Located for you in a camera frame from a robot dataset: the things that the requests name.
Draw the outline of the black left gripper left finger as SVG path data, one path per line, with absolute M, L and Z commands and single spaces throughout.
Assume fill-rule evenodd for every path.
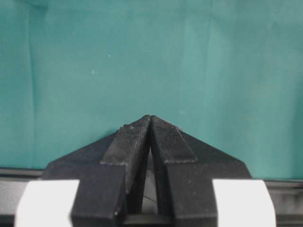
M 150 116 L 48 164 L 43 180 L 78 179 L 71 211 L 75 227 L 115 227 L 142 210 Z

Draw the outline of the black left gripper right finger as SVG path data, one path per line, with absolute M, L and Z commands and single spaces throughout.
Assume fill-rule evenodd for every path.
M 150 144 L 158 212 L 176 227 L 216 227 L 213 179 L 251 179 L 246 165 L 152 116 Z

